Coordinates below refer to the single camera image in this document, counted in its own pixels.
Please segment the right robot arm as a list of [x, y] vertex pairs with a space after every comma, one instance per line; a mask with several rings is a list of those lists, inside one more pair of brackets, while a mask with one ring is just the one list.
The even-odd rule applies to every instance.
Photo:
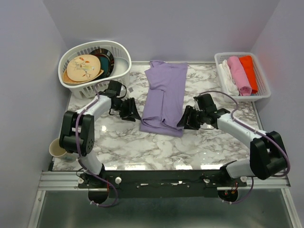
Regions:
[[234, 112], [218, 109], [210, 94], [206, 91], [194, 97], [198, 109], [186, 106], [177, 126], [198, 130], [201, 125], [209, 124], [232, 135], [250, 149], [248, 160], [232, 161], [220, 168], [219, 182], [229, 186], [242, 176], [266, 180], [287, 175], [291, 165], [281, 135], [275, 131], [268, 133], [255, 129], [237, 119]]

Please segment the purple t shirt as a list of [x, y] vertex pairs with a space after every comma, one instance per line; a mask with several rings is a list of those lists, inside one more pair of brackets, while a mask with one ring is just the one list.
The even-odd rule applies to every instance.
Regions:
[[140, 131], [183, 136], [183, 127], [177, 124], [183, 115], [187, 70], [187, 63], [150, 62], [150, 68], [145, 71], [149, 90]]

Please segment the white rectangular tray basket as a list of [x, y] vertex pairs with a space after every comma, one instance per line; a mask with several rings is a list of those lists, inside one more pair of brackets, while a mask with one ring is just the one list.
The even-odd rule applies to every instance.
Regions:
[[238, 102], [269, 98], [271, 91], [257, 57], [249, 52], [223, 52], [214, 55], [222, 92]]

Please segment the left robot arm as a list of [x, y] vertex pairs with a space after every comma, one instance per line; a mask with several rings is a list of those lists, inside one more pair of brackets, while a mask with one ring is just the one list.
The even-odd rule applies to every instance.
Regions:
[[104, 91], [98, 92], [97, 85], [93, 89], [95, 97], [83, 108], [72, 112], [66, 111], [59, 137], [59, 146], [68, 153], [78, 154], [78, 162], [85, 172], [89, 173], [89, 182], [96, 188], [105, 183], [102, 172], [104, 165], [92, 152], [95, 143], [95, 121], [104, 113], [117, 111], [125, 121], [141, 120], [135, 99], [127, 98], [127, 87], [122, 83], [110, 80]]

